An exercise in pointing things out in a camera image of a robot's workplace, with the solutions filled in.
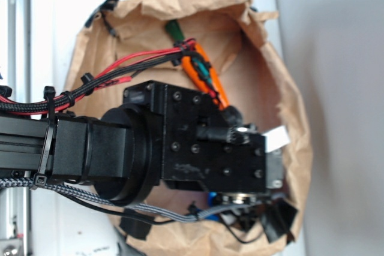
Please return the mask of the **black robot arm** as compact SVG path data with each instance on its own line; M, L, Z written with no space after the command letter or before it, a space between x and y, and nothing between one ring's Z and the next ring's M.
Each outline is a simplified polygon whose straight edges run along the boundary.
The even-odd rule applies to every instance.
M1 113L1 170L28 171L34 186L89 182L117 206L142 202L160 182L248 201L283 185L279 149L232 107L160 82L126 88L101 119Z

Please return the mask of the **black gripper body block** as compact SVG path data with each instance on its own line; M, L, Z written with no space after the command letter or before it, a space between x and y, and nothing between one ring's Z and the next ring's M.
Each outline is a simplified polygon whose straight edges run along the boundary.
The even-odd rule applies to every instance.
M160 126L160 178L173 189L266 193L284 182L281 149L240 115L226 116L203 92L148 81L124 91L142 109L150 131Z

